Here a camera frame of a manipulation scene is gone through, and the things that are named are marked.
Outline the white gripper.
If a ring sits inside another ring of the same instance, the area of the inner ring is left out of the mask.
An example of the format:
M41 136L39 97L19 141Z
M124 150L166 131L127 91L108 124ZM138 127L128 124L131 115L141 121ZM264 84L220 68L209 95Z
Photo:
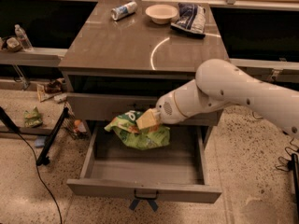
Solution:
M224 102L209 97L199 90L195 80L160 97L156 108L150 108L137 120L139 130L163 124L176 124L202 113L224 108Z

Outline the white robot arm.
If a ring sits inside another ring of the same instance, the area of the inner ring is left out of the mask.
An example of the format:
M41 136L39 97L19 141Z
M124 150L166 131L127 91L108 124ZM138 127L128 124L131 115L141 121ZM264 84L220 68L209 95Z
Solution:
M141 130L176 124L228 105L245 106L299 138L299 92L262 82L220 59L200 64L193 80L161 96L136 123Z

